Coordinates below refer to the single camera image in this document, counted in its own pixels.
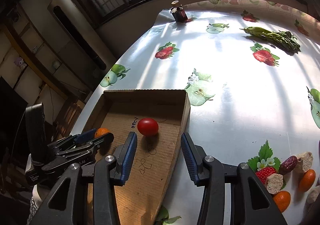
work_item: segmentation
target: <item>blue gripper pad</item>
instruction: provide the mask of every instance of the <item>blue gripper pad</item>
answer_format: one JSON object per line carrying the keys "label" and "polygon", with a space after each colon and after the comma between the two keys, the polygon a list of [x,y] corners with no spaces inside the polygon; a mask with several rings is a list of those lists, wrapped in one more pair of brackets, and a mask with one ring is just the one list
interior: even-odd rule
{"label": "blue gripper pad", "polygon": [[133,164],[134,155],[136,153],[137,145],[138,145],[138,138],[135,132],[130,132],[128,139],[131,139],[128,150],[124,157],[124,161],[122,163],[122,174],[120,178],[120,182],[125,184],[125,182],[129,179],[131,167]]}
{"label": "blue gripper pad", "polygon": [[181,149],[183,152],[184,160],[186,161],[186,165],[188,168],[190,179],[191,179],[191,181],[194,182],[194,184],[196,184],[199,181],[198,172],[197,172],[197,164],[196,164],[196,160],[193,156],[193,153],[190,149],[186,135],[184,133],[181,135]]}
{"label": "blue gripper pad", "polygon": [[76,138],[74,139],[75,143],[86,143],[87,141],[91,140],[92,138],[94,138],[94,134],[97,131],[97,128],[91,129],[87,132],[84,132],[81,135],[76,136]]}

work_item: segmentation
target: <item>tomato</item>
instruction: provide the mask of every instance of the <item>tomato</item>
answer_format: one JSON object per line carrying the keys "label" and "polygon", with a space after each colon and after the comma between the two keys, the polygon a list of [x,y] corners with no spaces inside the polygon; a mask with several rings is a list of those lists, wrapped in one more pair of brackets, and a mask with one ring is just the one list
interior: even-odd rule
{"label": "tomato", "polygon": [[152,118],[143,118],[138,122],[138,131],[145,136],[156,135],[159,130],[157,121]]}

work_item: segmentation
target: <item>cable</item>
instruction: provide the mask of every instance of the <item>cable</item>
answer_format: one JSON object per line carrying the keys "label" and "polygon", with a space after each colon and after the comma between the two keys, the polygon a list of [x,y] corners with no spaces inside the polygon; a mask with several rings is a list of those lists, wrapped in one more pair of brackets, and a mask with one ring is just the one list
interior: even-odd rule
{"label": "cable", "polygon": [[26,111],[23,112],[22,116],[21,116],[21,119],[20,119],[20,122],[19,122],[19,125],[18,125],[18,128],[17,128],[17,132],[16,132],[16,135],[14,137],[14,141],[13,141],[13,145],[12,145],[12,151],[11,151],[11,158],[12,158],[12,155],[13,155],[13,149],[14,149],[14,144],[16,142],[16,138],[17,138],[17,135],[18,135],[18,131],[19,131],[19,128],[20,128],[20,125],[21,125],[21,122],[22,122],[22,119],[23,119],[23,116],[24,116],[24,113]]}
{"label": "cable", "polygon": [[52,102],[52,94],[51,94],[51,88],[49,87],[50,96],[51,96],[51,104],[52,104],[52,125],[53,125],[53,115],[54,115],[54,109],[53,109],[53,102]]}

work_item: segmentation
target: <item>table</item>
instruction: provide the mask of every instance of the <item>table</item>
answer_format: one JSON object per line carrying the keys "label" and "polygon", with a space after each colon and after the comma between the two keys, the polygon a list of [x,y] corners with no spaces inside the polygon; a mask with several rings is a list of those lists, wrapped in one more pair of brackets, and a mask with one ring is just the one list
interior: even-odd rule
{"label": "table", "polygon": [[[188,88],[193,105],[186,131],[207,154],[238,165],[258,155],[268,140],[273,157],[281,162],[312,152],[312,169],[319,175],[320,130],[310,112],[306,86],[320,88],[320,23],[297,9],[263,0],[210,0],[186,5],[185,10],[191,22],[174,22],[168,10],[158,15],[154,26],[117,61],[123,66],[114,68],[117,76],[109,73],[96,88],[71,134],[81,133],[104,90]],[[241,30],[246,26],[289,30],[301,52],[290,56],[253,39]],[[133,30],[124,29],[124,37]],[[278,66],[253,56],[252,47],[260,49],[254,46],[257,41],[276,56]],[[297,191],[295,174],[285,180],[291,203],[283,215],[294,225],[302,219],[308,193]],[[193,185],[180,152],[163,202],[170,217],[182,217],[175,224],[196,224],[202,195],[203,188]],[[225,224],[229,213],[226,191]]]}

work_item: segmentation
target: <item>white tower air conditioner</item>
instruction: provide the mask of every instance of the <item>white tower air conditioner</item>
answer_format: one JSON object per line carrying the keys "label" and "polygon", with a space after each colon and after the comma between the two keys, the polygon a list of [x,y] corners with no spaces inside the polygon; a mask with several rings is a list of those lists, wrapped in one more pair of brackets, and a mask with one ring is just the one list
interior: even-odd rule
{"label": "white tower air conditioner", "polygon": [[99,69],[105,73],[111,69],[115,57],[72,0],[52,0],[48,10]]}

